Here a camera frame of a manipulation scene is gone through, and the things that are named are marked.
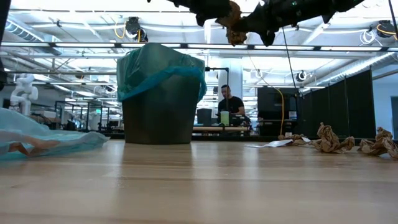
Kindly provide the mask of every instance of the yellow cable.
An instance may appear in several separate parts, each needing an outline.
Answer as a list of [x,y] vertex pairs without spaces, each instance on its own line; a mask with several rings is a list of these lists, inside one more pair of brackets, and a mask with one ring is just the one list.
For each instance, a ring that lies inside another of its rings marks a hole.
[[285,120],[285,100],[284,100],[284,95],[283,95],[283,93],[282,93],[279,89],[277,89],[277,88],[275,88],[273,85],[270,85],[270,84],[267,83],[267,81],[266,81],[266,80],[262,77],[262,75],[260,74],[259,70],[256,68],[256,65],[254,64],[253,59],[252,59],[251,56],[249,55],[249,52],[248,52],[248,56],[249,56],[249,58],[250,58],[251,63],[252,63],[253,66],[254,66],[254,69],[256,69],[256,72],[257,72],[258,75],[261,77],[262,81],[264,81],[264,83],[266,83],[267,85],[273,87],[276,91],[279,92],[279,94],[280,94],[281,97],[282,97],[282,122],[280,122],[280,135],[284,135],[284,134],[282,134],[282,133],[283,133],[283,127],[284,127],[284,120]]
[[118,34],[118,31],[116,30],[116,29],[117,29],[117,26],[118,26],[118,20],[115,20],[115,22],[114,22],[114,33],[116,34],[116,37],[119,37],[120,39],[123,39],[123,38],[124,38],[124,35],[126,35],[126,22],[124,22],[124,26],[123,26],[123,35],[120,36],[120,35]]
[[395,32],[384,31],[384,30],[380,29],[380,26],[381,26],[381,24],[377,25],[377,27],[376,27],[376,29],[377,29],[378,31],[382,32],[383,34],[391,34],[391,35],[394,35],[394,38],[395,38],[396,40],[398,40],[397,34],[396,34]]

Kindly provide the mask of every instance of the teal trash bag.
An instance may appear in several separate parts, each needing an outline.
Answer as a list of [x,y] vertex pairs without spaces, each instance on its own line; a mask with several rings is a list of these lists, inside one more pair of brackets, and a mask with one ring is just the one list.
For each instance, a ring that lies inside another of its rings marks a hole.
[[28,116],[0,108],[0,161],[89,151],[101,148],[107,140],[96,132],[50,130]]
[[149,43],[118,60],[118,101],[156,87],[172,75],[200,81],[198,101],[207,91],[205,62],[162,44]]

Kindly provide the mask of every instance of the man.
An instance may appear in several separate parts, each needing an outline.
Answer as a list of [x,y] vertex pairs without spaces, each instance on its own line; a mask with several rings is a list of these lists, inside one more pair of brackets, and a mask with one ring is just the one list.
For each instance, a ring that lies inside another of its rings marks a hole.
[[[228,85],[223,85],[221,87],[221,93],[224,99],[218,103],[218,112],[229,111],[230,114],[240,114],[244,115],[244,105],[243,101],[236,96],[231,95],[231,89]],[[228,97],[228,109],[226,107],[226,99]]]

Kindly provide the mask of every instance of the black curtain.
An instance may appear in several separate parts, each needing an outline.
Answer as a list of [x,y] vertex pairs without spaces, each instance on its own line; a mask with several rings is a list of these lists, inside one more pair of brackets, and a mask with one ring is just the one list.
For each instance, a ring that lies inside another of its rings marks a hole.
[[356,138],[374,138],[373,80],[370,70],[346,79],[349,133]]
[[8,17],[8,10],[10,9],[11,0],[0,1],[0,43],[4,34],[4,28]]
[[321,122],[340,138],[372,139],[376,135],[373,80],[370,70],[301,97],[303,134],[317,135]]

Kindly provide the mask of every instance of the black t-shirt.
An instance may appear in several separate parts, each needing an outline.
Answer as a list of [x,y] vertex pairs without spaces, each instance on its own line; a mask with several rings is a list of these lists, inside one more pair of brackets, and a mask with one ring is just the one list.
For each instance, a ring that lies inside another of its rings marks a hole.
[[229,111],[230,113],[237,113],[242,106],[244,106],[243,101],[236,96],[232,96],[232,98],[228,100],[229,110],[226,109],[226,99],[223,99],[218,103],[218,112]]

